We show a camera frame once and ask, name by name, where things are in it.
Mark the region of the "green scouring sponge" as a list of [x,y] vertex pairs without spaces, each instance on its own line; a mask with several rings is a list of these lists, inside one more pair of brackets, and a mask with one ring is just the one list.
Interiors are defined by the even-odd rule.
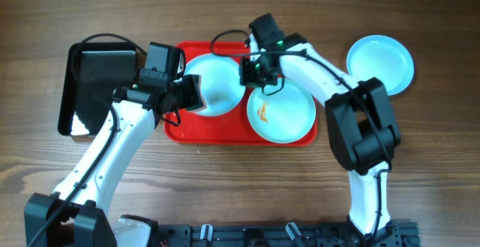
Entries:
[[204,110],[206,108],[205,99],[202,95],[201,85],[202,77],[198,74],[188,74],[189,83],[189,102],[190,104],[186,108],[189,111]]

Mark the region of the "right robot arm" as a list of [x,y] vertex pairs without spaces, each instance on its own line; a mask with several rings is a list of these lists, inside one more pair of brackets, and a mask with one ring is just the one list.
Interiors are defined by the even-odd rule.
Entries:
[[363,245],[377,244],[391,223],[386,179],[401,142],[383,83],[344,73],[301,35],[251,29],[247,36],[250,52],[239,56],[240,83],[293,106],[297,102],[285,88],[291,80],[323,105],[331,151],[349,172],[349,223]]

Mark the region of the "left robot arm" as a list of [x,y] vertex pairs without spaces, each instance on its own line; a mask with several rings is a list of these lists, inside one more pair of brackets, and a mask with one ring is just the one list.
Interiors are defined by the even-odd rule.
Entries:
[[107,213],[117,185],[143,142],[165,113],[203,107],[201,77],[146,79],[120,86],[108,115],[77,166],[52,194],[35,193],[25,205],[29,246],[155,246],[158,223]]

